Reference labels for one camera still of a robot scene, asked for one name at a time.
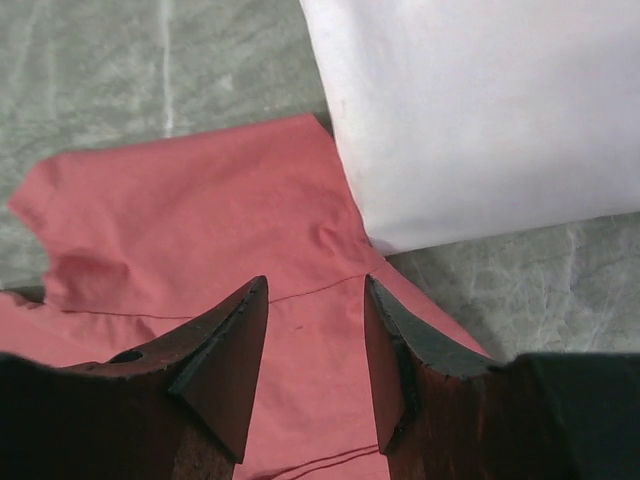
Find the dark red t-shirt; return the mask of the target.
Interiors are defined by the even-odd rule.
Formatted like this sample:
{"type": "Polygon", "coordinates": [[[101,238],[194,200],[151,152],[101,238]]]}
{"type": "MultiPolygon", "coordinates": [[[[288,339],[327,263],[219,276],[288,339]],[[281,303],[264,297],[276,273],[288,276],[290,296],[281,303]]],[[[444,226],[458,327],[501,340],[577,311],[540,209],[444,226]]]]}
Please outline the dark red t-shirt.
{"type": "Polygon", "coordinates": [[[269,284],[238,479],[385,479],[363,327],[378,279],[419,318],[478,343],[370,244],[315,117],[36,164],[9,209],[47,252],[45,299],[1,297],[1,348],[53,366],[105,361],[269,284]]]}

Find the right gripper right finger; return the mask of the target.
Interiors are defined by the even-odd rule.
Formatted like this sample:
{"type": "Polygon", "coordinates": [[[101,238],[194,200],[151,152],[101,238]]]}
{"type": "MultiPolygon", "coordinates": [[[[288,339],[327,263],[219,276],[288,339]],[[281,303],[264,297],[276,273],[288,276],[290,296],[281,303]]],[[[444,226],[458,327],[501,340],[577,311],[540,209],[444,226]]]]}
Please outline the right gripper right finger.
{"type": "Polygon", "coordinates": [[[639,357],[478,354],[365,282],[378,448],[394,479],[635,479],[639,357]]]}

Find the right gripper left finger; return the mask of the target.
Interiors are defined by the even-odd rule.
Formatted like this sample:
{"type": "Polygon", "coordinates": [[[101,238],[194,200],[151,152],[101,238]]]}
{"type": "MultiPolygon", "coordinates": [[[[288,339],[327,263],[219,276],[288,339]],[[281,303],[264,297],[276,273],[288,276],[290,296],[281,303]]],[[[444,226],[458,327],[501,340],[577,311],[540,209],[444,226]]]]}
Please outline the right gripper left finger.
{"type": "Polygon", "coordinates": [[[258,276],[104,363],[1,357],[5,479],[229,479],[245,457],[268,319],[258,276]]]}

